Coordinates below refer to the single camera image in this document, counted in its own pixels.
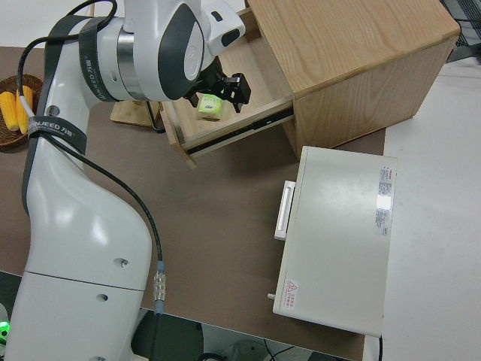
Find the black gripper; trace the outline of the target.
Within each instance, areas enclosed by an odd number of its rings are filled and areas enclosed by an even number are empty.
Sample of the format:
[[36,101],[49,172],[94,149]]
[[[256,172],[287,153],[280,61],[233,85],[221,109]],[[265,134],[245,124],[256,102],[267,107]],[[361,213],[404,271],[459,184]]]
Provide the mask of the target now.
[[242,73],[235,73],[226,77],[222,71],[220,61],[212,61],[206,69],[200,72],[198,79],[183,96],[191,106],[198,106],[197,93],[219,96],[230,102],[236,113],[241,112],[241,105],[247,105],[250,101],[251,88],[246,77]]

